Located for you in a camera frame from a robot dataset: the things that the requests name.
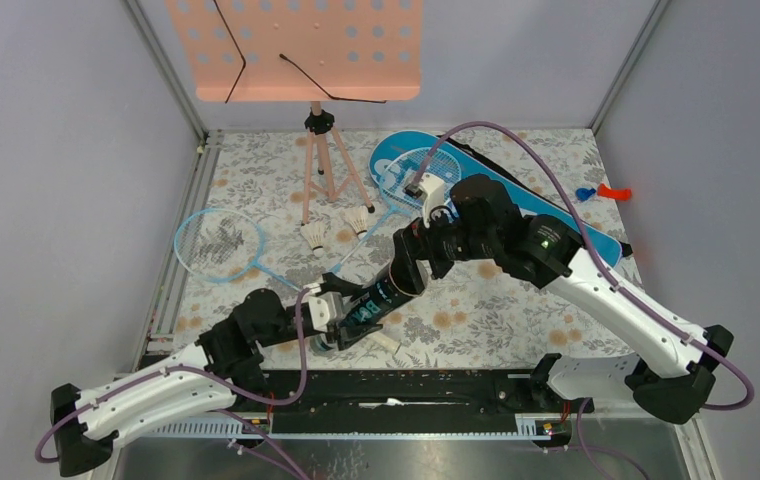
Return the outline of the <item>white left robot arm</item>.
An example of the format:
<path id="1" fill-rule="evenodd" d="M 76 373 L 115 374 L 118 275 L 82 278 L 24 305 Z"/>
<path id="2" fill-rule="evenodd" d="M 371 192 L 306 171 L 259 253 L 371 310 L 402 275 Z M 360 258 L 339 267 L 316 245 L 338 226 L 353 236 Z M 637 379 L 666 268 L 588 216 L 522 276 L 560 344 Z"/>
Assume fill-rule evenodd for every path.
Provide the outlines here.
<path id="1" fill-rule="evenodd" d="M 358 285 L 326 273 L 286 306 L 270 289 L 251 291 L 230 315 L 163 360 L 109 384 L 51 393 L 51 428 L 35 457 L 57 464 L 61 477 L 91 472 L 114 451 L 159 427 L 200 413 L 287 406 L 299 401 L 308 380 L 308 354 L 299 354 L 295 389 L 272 393 L 260 349 L 320 336 L 322 348 L 344 350 L 380 330 L 391 289 L 381 277 Z"/>

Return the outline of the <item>light blue racket on bag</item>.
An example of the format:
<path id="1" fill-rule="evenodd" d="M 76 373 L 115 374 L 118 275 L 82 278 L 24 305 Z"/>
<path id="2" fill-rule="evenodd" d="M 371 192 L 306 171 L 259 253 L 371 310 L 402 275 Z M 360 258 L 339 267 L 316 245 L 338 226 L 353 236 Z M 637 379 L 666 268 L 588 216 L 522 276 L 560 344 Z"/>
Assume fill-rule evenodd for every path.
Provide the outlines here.
<path id="1" fill-rule="evenodd" d="M 366 236 L 358 239 L 357 245 L 348 252 L 337 264 L 329 269 L 338 273 L 346 261 L 362 246 L 366 240 L 393 214 L 401 214 L 407 218 L 413 215 L 422 216 L 421 202 L 404 193 L 407 182 L 417 172 L 421 162 L 427 158 L 429 147 L 413 150 L 397 149 L 400 155 L 395 160 L 371 160 L 372 178 L 381 194 L 381 199 L 387 206 L 385 214 L 369 227 Z M 458 161 L 449 153 L 438 150 L 433 154 L 426 172 L 438 176 L 446 183 L 445 205 L 449 205 L 448 189 L 461 180 L 461 168 Z"/>

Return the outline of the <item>white shuttlecock near tripod foot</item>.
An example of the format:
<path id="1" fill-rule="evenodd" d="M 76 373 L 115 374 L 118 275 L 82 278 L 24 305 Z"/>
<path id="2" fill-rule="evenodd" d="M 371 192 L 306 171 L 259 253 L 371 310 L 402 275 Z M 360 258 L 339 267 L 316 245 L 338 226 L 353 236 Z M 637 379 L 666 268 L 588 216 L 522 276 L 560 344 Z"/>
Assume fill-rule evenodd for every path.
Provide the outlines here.
<path id="1" fill-rule="evenodd" d="M 368 230 L 370 212 L 365 205 L 347 208 L 342 212 L 343 218 L 358 239 L 363 239 Z"/>

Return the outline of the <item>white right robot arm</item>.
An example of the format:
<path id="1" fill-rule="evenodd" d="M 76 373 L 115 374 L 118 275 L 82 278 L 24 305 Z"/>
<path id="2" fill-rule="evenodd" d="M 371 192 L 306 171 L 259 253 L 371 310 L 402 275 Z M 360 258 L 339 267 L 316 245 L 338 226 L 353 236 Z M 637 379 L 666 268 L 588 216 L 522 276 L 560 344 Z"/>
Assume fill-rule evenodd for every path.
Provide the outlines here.
<path id="1" fill-rule="evenodd" d="M 632 401 L 653 417 L 684 424 L 707 407 L 715 369 L 732 333 L 678 317 L 603 264 L 589 243 L 562 220 L 525 215 L 504 185 L 483 174 L 455 184 L 457 212 L 428 209 L 393 235 L 392 284 L 418 297 L 429 278 L 455 264 L 491 260 L 510 277 L 557 295 L 585 311 L 632 350 L 612 358 L 552 353 L 536 365 L 531 402 L 553 412 L 567 400 Z"/>

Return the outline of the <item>pink tripod stand legs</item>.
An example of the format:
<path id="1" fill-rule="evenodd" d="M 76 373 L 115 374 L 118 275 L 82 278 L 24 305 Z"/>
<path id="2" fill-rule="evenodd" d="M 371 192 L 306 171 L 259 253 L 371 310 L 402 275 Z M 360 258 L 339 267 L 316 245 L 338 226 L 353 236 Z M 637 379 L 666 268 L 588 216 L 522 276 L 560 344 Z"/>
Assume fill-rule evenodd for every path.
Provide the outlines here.
<path id="1" fill-rule="evenodd" d="M 312 191 L 318 192 L 329 202 L 336 202 L 349 186 L 355 186 L 367 212 L 374 213 L 375 205 L 345 147 L 340 130 L 335 126 L 335 116 L 324 110 L 320 101 L 312 101 L 309 114 L 304 121 L 304 128 L 306 130 L 306 158 L 301 225 L 310 223 L 310 193 Z M 330 138 L 347 168 L 347 173 L 341 182 L 335 179 Z"/>

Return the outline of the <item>blue sport racket bag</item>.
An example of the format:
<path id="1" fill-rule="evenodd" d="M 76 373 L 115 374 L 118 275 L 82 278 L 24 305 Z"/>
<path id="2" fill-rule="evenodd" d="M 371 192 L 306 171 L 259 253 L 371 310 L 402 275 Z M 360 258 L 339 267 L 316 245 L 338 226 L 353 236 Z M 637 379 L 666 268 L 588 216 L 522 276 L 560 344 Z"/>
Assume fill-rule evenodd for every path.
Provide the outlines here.
<path id="1" fill-rule="evenodd" d="M 372 159 L 395 160 L 400 155 L 397 149 L 430 148 L 437 139 L 438 137 L 435 135 L 416 130 L 404 130 L 390 134 L 377 144 L 370 156 L 371 176 L 370 163 Z M 487 175 L 505 186 L 513 203 L 524 213 L 547 214 L 564 221 L 571 227 L 576 226 L 573 217 L 565 207 L 534 192 L 532 188 L 515 178 L 509 171 L 469 145 L 449 139 L 439 150 L 451 154 L 458 161 L 461 168 L 461 179 L 475 174 Z M 620 260 L 631 256 L 633 253 L 629 244 L 617 240 L 596 227 L 588 225 L 586 231 L 599 255 L 611 266 L 617 265 Z"/>

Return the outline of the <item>light blue racket at left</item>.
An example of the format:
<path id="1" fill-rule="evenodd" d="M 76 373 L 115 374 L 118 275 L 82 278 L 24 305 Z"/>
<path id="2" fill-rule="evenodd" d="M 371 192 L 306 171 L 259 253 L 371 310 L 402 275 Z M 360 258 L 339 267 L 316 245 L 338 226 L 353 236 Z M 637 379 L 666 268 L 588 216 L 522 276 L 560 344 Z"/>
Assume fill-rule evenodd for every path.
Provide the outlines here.
<path id="1" fill-rule="evenodd" d="M 258 270 L 296 290 L 284 276 L 264 266 L 267 236 L 248 215 L 233 209 L 210 207 L 181 221 L 172 248 L 179 264 L 202 280 L 223 284 Z"/>

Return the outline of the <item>white shuttlecock by tripod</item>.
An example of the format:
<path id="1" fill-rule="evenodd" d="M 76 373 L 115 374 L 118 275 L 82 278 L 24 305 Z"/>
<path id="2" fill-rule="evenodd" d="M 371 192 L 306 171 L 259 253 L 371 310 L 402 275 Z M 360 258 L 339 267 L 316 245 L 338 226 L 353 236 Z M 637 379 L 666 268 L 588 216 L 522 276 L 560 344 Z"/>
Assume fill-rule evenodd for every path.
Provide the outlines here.
<path id="1" fill-rule="evenodd" d="M 307 242 L 311 252 L 316 257 L 323 257 L 328 244 L 328 224 L 322 221 L 313 221 L 302 224 L 300 234 Z"/>

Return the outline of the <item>black shuttlecock tube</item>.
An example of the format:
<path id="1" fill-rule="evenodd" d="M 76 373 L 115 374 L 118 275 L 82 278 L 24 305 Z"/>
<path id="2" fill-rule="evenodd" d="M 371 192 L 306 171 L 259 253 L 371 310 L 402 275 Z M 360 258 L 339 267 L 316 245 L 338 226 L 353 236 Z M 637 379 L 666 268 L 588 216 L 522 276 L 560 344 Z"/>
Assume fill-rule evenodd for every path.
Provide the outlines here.
<path id="1" fill-rule="evenodd" d="M 361 301 L 345 300 L 346 316 L 342 322 L 347 324 L 374 324 L 379 323 L 388 315 L 399 310 L 402 306 L 418 298 L 423 292 L 401 292 L 394 284 L 389 275 L 391 262 L 384 266 L 381 271 L 371 280 L 375 281 L 372 289 Z M 319 355 L 339 351 L 336 345 L 323 345 L 316 336 L 311 340 L 311 348 Z M 400 342 L 384 334 L 382 330 L 368 335 L 362 340 L 380 346 L 391 354 L 396 354 L 400 349 Z"/>

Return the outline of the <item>orange clip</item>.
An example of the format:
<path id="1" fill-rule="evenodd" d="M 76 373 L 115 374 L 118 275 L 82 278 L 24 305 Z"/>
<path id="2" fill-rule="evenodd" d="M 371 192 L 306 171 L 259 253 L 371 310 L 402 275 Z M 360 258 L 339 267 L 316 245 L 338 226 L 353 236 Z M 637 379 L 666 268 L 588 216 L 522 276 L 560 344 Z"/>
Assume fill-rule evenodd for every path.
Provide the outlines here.
<path id="1" fill-rule="evenodd" d="M 633 196 L 633 192 L 629 188 L 614 189 L 603 183 L 601 183 L 597 187 L 596 193 L 600 197 L 608 198 L 608 199 L 612 199 L 612 200 L 620 201 L 620 202 L 629 201 Z"/>

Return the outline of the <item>blue clip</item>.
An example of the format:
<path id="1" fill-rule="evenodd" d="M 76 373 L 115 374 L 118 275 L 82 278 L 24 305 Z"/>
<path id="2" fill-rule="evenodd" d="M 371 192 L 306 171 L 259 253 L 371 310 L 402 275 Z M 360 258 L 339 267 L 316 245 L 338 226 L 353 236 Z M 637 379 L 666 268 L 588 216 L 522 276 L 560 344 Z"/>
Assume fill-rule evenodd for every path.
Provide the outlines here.
<path id="1" fill-rule="evenodd" d="M 595 188 L 578 188 L 575 190 L 575 196 L 579 202 L 586 202 L 597 193 Z"/>

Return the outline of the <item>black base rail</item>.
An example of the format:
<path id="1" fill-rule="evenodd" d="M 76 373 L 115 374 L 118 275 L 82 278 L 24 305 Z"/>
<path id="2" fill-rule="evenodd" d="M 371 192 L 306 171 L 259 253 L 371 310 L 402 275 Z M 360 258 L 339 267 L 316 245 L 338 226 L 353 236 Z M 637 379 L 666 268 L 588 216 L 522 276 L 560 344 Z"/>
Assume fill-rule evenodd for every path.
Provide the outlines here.
<path id="1" fill-rule="evenodd" d="M 555 425 L 592 403 L 565 400 L 527 369 L 311 370 L 295 402 L 243 397 L 229 411 L 271 421 L 276 434 L 510 434 L 522 418 Z"/>

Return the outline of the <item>pink perforated music stand desk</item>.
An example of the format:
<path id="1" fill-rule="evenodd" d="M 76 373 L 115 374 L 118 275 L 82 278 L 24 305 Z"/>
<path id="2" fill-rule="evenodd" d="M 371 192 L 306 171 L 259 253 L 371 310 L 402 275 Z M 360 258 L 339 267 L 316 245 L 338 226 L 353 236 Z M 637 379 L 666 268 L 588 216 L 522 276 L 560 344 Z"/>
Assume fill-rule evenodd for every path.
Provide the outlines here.
<path id="1" fill-rule="evenodd" d="M 408 101 L 421 1 L 167 1 L 203 102 Z"/>

